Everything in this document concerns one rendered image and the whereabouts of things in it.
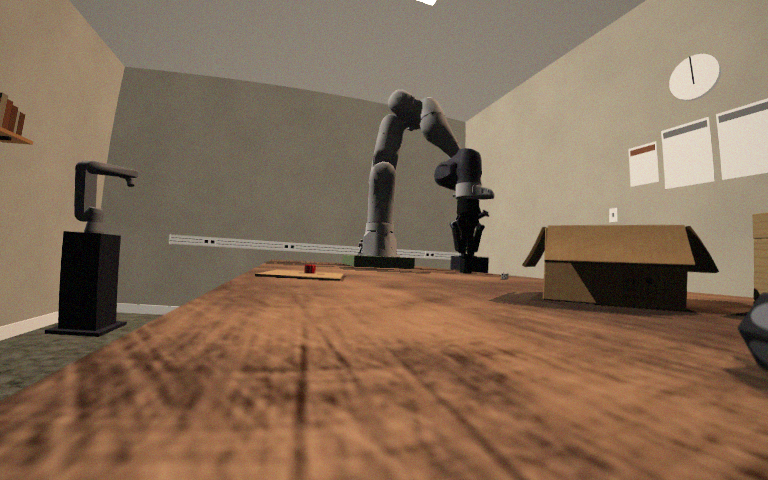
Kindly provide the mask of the brown cardboard box with flaps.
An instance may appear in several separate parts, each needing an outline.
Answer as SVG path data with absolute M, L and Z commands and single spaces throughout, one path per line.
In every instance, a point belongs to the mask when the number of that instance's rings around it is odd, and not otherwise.
M 719 272 L 685 225 L 548 225 L 522 266 L 544 251 L 544 300 L 685 311 L 687 268 Z

